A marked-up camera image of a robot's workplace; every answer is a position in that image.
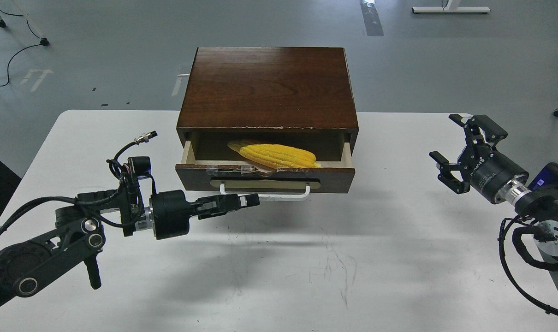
wooden drawer unit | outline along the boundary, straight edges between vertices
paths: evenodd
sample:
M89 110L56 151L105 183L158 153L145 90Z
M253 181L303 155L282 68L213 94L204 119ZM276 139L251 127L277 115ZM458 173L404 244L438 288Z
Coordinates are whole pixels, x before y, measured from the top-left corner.
M200 47L177 124L186 190L347 193L359 132L343 48ZM273 170L227 143L258 139L306 149L321 168Z

white table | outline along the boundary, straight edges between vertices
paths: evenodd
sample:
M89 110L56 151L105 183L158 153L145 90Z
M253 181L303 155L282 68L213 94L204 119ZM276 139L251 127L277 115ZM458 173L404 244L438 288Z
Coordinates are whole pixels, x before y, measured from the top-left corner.
M0 220L32 198L115 188L104 160L150 130L159 136L121 160L149 155L159 191L182 188L177 117L65 112ZM1 307L0 332L558 331L558 317L522 298L501 269L496 237L511 206L475 191L457 196L437 180L428 153L458 156L462 129L442 113L360 113L359 124L348 194L262 202L195 219L188 235L158 242L150 231L123 237L106 227L99 290L78 265L36 296ZM147 199L149 183L142 189ZM52 229L60 206L25 215L0 248ZM558 307L549 274L507 246L524 289Z

white drawer handle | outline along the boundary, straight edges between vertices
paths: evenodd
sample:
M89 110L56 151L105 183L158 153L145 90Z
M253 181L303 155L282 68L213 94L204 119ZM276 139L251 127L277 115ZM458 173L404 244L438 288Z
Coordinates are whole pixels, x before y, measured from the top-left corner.
M226 183L220 183L220 193L227 195ZM310 195L310 184L306 183L306 192L303 194L258 194L261 201L303 201Z

gray floor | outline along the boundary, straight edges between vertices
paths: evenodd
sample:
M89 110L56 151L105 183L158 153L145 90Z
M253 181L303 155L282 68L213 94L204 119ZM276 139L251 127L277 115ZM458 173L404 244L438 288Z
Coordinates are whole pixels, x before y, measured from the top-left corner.
M344 47L359 112L487 114L509 132L500 151L523 168L558 162L558 0L462 1L488 15L416 15L412 6L440 2L376 0L384 36L366 35L359 0L20 3L51 42L17 55L0 88L0 160L20 176L63 111L180 109L176 74L198 46ZM37 43L24 19L3 16L0 84L11 55ZM41 72L21 84L45 69L33 92Z

corn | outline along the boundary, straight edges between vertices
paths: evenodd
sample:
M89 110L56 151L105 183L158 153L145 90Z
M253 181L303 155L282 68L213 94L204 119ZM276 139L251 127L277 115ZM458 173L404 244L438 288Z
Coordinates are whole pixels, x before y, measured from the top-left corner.
M281 144L241 139L228 142L228 147L244 158L271 168L312 168L321 166L315 161L315 155L310 151Z

